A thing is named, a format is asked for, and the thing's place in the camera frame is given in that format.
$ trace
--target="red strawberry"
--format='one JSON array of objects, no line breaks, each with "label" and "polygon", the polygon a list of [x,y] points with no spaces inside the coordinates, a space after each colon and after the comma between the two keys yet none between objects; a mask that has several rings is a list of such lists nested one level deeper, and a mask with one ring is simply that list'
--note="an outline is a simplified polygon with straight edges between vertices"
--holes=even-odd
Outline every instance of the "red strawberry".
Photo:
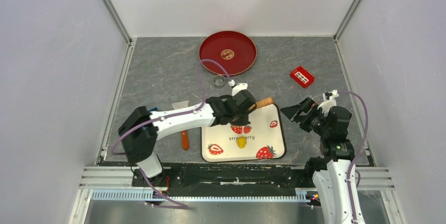
[{"label": "red strawberry", "polygon": [[272,146],[266,146],[261,149],[256,154],[257,159],[270,159],[276,156],[276,153],[272,149]]},{"label": "red strawberry", "polygon": [[208,149],[209,149],[209,153],[211,153],[211,155],[218,155],[218,154],[223,153],[223,149],[216,144],[209,144]]},{"label": "red strawberry", "polygon": [[247,133],[249,133],[249,132],[251,132],[251,129],[252,129],[252,127],[251,126],[244,126],[243,127],[243,133],[245,133],[245,134],[247,134]]},{"label": "red strawberry", "polygon": [[269,127],[270,127],[270,128],[275,128],[275,127],[277,127],[277,125],[279,125],[279,124],[277,123],[277,121],[276,121],[276,120],[273,120],[273,121],[269,124]]},{"label": "red strawberry", "polygon": [[243,133],[243,128],[241,126],[231,126],[231,129],[237,134]]}]

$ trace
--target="orange handle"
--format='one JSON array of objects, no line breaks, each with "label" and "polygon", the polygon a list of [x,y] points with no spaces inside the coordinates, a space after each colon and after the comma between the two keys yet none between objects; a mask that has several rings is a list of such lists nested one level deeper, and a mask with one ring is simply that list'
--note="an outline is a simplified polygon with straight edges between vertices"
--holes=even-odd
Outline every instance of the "orange handle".
[{"label": "orange handle", "polygon": [[256,102],[256,109],[259,109],[261,107],[266,107],[268,105],[274,104],[274,99],[272,97],[268,97],[266,99],[259,100]]},{"label": "orange handle", "polygon": [[181,131],[181,145],[183,150],[189,149],[189,137],[187,136],[187,130]]}]

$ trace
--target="white backdrop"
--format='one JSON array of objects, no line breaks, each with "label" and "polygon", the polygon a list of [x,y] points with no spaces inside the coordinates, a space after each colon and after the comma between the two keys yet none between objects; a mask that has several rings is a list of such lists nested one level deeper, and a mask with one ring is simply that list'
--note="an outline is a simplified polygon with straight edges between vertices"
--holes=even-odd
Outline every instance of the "white backdrop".
[{"label": "white backdrop", "polygon": [[445,12],[445,0],[364,0],[340,40],[410,224],[446,218]]},{"label": "white backdrop", "polygon": [[67,223],[126,43],[101,0],[0,2],[0,222]]},{"label": "white backdrop", "polygon": [[132,37],[333,35],[352,0],[111,0]]}]

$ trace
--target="white tray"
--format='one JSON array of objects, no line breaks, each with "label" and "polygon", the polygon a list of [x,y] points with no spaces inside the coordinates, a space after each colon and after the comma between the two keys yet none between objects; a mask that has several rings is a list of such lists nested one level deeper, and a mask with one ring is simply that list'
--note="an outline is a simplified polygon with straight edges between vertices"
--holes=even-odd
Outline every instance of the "white tray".
[{"label": "white tray", "polygon": [[[203,159],[207,162],[229,162],[283,157],[286,149],[279,108],[269,105],[256,109],[249,115],[249,121],[251,132],[247,134],[234,132],[230,125],[201,128]],[[237,138],[241,136],[246,138],[244,148],[237,145]],[[268,158],[271,150],[273,156]]]}]

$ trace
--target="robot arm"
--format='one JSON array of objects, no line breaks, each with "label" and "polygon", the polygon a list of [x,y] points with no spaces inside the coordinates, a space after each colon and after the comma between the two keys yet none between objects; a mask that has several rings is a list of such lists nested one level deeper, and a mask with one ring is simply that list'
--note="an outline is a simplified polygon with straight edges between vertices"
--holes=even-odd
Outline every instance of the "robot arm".
[{"label": "robot arm", "polygon": [[[118,130],[120,136],[128,134],[122,140],[128,161],[137,164],[148,178],[152,178],[163,171],[158,156],[153,152],[157,140],[190,128],[249,124],[248,115],[260,103],[256,103],[246,90],[247,86],[238,84],[233,87],[232,95],[210,97],[203,104],[183,109],[149,112],[144,106],[136,108]],[[150,120],[153,122],[138,128]]]},{"label": "robot arm", "polygon": [[[351,177],[348,170],[354,158],[354,149],[347,139],[347,128],[351,113],[336,106],[337,90],[324,94],[324,102],[319,106],[310,98],[301,103],[282,108],[282,113],[296,122],[306,132],[314,131],[320,138],[320,151],[324,158],[310,158],[305,165],[308,177],[311,177],[319,194],[324,220],[327,224],[363,224],[364,219],[358,200],[355,183],[355,166]],[[349,193],[348,181],[353,184]],[[352,218],[352,204],[357,219]]]}]

